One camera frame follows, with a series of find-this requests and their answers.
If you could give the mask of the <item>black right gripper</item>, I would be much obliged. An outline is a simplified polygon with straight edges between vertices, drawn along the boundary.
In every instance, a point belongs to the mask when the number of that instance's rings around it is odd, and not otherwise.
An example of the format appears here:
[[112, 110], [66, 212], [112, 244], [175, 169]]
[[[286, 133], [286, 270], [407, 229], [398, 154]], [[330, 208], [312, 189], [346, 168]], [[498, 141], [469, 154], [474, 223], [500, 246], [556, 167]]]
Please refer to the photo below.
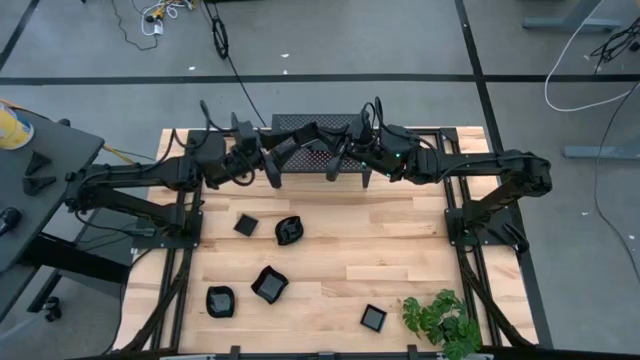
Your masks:
[[349, 156], [350, 148], [348, 143], [351, 141], [351, 138], [348, 134], [345, 132], [320, 130], [319, 138], [323, 142], [328, 142], [322, 143], [319, 146], [319, 150], [331, 155], [325, 172], [327, 181], [335, 182], [341, 172], [359, 173], [363, 182], [370, 181], [372, 170], [365, 163], [357, 162]]

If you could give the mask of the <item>small black square cup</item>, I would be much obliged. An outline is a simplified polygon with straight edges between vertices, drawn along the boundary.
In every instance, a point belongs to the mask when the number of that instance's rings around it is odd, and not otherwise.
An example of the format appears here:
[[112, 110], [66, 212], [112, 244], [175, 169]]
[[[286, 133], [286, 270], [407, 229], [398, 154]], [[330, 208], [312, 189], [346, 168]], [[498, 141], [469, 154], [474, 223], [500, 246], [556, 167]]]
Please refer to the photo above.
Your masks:
[[234, 225], [233, 230], [243, 236], [251, 237], [258, 223], [258, 219], [243, 213]]

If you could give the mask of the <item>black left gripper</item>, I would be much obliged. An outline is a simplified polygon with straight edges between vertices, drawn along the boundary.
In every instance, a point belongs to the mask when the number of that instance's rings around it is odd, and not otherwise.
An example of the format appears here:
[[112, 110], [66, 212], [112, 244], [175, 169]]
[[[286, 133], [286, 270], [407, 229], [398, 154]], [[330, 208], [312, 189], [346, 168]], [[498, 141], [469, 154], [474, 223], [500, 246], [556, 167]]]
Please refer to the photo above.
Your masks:
[[[249, 161], [254, 168], [263, 171], [274, 189], [282, 187], [281, 164], [286, 163], [298, 150], [307, 147], [319, 137], [316, 123], [308, 123], [301, 128], [286, 132], [260, 131], [259, 141], [263, 148], [252, 150]], [[294, 143], [280, 145], [291, 139]]]

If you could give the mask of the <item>black wavy square bowl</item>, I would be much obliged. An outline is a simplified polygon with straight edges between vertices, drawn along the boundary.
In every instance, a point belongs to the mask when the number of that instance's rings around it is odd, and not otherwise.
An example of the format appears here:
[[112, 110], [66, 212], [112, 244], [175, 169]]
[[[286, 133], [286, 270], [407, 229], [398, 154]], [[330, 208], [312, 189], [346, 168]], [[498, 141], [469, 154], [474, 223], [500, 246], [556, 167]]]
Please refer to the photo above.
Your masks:
[[289, 284], [288, 279], [271, 266], [266, 266], [251, 284], [252, 291], [269, 304], [274, 304]]

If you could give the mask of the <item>black desk caster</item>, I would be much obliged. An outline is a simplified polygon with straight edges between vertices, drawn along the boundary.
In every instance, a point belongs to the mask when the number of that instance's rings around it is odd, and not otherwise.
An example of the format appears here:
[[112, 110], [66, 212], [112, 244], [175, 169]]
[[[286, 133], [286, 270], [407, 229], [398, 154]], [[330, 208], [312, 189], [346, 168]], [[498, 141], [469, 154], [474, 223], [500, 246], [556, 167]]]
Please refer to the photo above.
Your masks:
[[47, 322], [54, 322], [62, 317], [60, 299], [58, 297], [51, 296], [47, 298], [42, 310], [45, 312], [45, 320]]

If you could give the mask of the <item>grey desk foot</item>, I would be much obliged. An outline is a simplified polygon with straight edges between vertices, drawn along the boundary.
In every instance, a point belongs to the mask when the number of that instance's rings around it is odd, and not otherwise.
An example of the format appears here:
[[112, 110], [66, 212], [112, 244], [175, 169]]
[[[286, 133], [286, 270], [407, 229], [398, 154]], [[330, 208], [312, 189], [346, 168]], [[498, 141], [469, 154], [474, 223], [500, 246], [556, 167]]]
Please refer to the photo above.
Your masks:
[[569, 159], [609, 159], [640, 161], [640, 136], [615, 146], [565, 146], [562, 154]]
[[522, 27], [527, 30], [552, 30], [559, 32], [595, 31], [612, 32], [621, 26], [619, 20], [596, 18], [603, 0], [579, 0], [568, 15], [561, 17], [525, 17]]

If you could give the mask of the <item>white power strip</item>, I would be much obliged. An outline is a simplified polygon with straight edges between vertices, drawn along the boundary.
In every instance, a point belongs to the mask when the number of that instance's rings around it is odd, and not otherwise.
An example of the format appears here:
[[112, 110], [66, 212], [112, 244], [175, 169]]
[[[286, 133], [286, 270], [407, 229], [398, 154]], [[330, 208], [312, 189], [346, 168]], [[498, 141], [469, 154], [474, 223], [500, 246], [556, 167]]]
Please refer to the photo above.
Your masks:
[[193, 11], [198, 0], [157, 0], [140, 11], [141, 32], [145, 36], [160, 36], [164, 33], [164, 22], [175, 20], [182, 11]]

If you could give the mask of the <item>green artificial plant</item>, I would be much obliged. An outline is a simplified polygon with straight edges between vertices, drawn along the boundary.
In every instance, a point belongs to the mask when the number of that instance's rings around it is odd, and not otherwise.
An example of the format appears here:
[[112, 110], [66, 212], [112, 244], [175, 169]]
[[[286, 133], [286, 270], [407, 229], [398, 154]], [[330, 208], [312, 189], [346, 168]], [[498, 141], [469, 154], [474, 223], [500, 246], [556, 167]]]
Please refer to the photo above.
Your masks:
[[408, 330], [418, 339], [425, 336], [431, 345], [440, 346], [449, 360], [462, 360], [483, 345], [477, 321], [469, 316], [465, 303], [452, 289], [442, 289], [427, 306], [407, 297], [402, 310]]

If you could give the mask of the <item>small black square plate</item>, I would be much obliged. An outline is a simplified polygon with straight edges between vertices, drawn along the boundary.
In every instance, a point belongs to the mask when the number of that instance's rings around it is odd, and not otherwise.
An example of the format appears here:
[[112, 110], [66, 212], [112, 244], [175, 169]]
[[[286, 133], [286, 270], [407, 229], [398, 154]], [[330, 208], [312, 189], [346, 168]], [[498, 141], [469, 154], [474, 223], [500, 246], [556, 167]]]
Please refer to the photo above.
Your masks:
[[360, 324], [370, 330], [380, 333], [384, 326], [386, 316], [387, 313], [384, 310], [371, 304], [367, 304], [361, 317]]

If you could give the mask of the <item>black perforated metal rack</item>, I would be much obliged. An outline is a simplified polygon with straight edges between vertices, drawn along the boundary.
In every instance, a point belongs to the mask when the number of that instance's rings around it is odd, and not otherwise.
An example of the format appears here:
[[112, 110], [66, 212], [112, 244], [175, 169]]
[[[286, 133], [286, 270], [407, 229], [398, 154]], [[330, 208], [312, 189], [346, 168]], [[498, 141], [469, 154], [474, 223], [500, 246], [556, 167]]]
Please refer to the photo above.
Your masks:
[[[316, 123], [319, 127], [339, 131], [346, 128], [354, 120], [358, 120], [357, 114], [274, 114], [272, 116], [272, 129], [275, 132], [289, 132], [297, 130], [309, 123]], [[320, 140], [305, 145], [298, 149], [283, 165], [283, 173], [325, 173], [331, 159], [331, 152]], [[360, 162], [345, 158], [339, 171], [343, 173], [360, 173], [362, 175], [362, 187], [369, 186], [372, 170]]]

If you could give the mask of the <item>black triangular part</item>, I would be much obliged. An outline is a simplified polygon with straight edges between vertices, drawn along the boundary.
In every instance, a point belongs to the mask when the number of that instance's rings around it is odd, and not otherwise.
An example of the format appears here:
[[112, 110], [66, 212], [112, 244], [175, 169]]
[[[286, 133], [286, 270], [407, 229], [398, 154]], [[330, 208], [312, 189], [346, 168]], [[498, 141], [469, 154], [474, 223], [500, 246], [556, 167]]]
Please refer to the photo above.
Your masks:
[[57, 181], [55, 176], [24, 177], [22, 179], [23, 193], [28, 196], [36, 196], [48, 186]]
[[37, 152], [37, 151], [33, 151], [30, 161], [25, 169], [24, 175], [25, 176], [32, 176], [33, 174], [35, 174], [36, 172], [38, 172], [40, 169], [48, 166], [51, 164], [51, 160]]

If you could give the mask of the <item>grey side desk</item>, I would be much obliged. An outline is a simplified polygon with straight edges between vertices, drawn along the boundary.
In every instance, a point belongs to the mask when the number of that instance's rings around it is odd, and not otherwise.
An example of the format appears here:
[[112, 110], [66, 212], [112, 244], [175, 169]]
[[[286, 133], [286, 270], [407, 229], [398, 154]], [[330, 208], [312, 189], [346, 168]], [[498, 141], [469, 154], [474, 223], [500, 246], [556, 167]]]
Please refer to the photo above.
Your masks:
[[[111, 282], [119, 281], [123, 271], [112, 260], [43, 232], [64, 201], [65, 176], [90, 166], [104, 140], [29, 112], [19, 110], [17, 114], [34, 126], [34, 135], [20, 149], [0, 149], [0, 211], [15, 208], [22, 214], [17, 226], [0, 236], [0, 321], [42, 265]], [[35, 175], [56, 181], [30, 196], [23, 191], [23, 178], [35, 152], [51, 160]]]

